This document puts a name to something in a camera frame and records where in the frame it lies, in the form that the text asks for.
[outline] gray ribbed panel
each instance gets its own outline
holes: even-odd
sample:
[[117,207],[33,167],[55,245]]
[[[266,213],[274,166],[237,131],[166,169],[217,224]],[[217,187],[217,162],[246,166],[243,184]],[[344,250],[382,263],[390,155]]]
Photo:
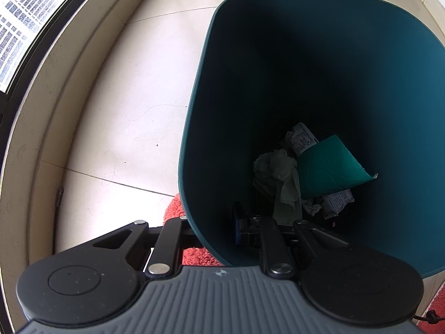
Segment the gray ribbed panel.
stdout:
[[259,267],[185,266],[170,280],[147,285],[134,306],[110,321],[84,329],[31,322],[21,334],[410,334],[411,322],[381,328],[352,327],[308,305],[291,281],[272,279]]

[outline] crumpled paper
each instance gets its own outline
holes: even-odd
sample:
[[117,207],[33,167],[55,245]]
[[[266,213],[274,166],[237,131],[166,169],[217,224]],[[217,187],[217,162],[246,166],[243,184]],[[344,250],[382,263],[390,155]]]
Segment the crumpled paper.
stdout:
[[253,185],[271,202],[275,201],[273,218],[279,225],[292,226],[301,220],[300,181],[297,161],[284,149],[260,155],[253,163]]

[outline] tile floor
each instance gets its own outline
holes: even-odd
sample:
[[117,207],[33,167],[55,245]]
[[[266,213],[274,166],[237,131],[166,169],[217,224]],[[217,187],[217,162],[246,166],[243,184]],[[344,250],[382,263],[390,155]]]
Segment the tile floor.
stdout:
[[[223,0],[144,0],[105,62],[71,148],[56,248],[144,219],[178,192],[187,106],[212,14]],[[420,0],[387,0],[445,37]]]

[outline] green plastic piece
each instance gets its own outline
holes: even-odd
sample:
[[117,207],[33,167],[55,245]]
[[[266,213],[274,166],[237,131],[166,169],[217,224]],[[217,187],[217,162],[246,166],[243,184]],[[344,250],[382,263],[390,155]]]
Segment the green plastic piece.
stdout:
[[340,192],[374,179],[336,135],[308,148],[297,161],[302,199]]

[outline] silver screw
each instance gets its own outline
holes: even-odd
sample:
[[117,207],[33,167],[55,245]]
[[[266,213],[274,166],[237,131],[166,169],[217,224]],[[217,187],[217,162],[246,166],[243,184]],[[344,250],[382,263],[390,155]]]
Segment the silver screw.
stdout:
[[154,274],[154,275],[166,274],[166,273],[168,273],[168,271],[170,271],[170,266],[167,264],[163,264],[163,263],[151,264],[148,267],[148,272],[150,274]]
[[271,266],[271,271],[274,274],[284,275],[292,271],[292,266],[287,263],[280,262],[278,264],[273,264]]

